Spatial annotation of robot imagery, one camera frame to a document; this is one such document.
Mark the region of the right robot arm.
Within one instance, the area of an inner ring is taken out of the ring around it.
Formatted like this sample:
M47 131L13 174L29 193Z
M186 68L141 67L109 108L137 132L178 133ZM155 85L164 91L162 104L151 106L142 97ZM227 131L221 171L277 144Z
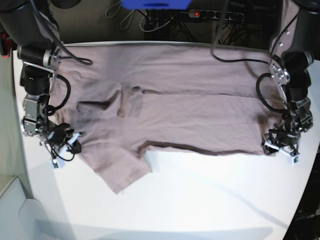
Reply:
M26 96L22 133L39 137L52 160L61 159L65 152L72 156L81 153L78 138L84 133L75 132L68 123L55 124L49 117L63 108L71 96L70 82L58 74L61 61L72 59L86 66L93 62L75 56L64 46L46 0L2 0L0 28L1 55L6 55L5 41L10 39L23 63L20 85Z

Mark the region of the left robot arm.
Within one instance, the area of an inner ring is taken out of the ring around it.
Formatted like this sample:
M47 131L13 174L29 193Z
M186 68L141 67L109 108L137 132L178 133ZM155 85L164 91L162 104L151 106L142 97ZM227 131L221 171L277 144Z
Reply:
M259 100L281 121L263 135L261 147L265 155L283 153L296 160L301 134L313 127L308 88L308 68L320 47L320 2L318 0L248 0L244 15L249 21L275 24L269 45L269 72L258 77L255 90ZM272 78L283 108L267 103L260 85Z

